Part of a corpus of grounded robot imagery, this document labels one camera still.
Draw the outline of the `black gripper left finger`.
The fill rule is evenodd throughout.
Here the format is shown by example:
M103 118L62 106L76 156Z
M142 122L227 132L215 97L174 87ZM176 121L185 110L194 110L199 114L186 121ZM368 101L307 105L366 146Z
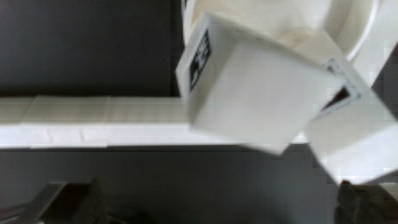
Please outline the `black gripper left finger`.
M50 182L12 224L108 224L99 180Z

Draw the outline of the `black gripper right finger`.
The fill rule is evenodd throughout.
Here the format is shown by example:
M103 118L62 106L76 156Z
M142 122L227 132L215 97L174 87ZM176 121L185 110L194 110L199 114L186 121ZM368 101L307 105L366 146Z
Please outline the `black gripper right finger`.
M398 224L398 183L341 182L334 224Z

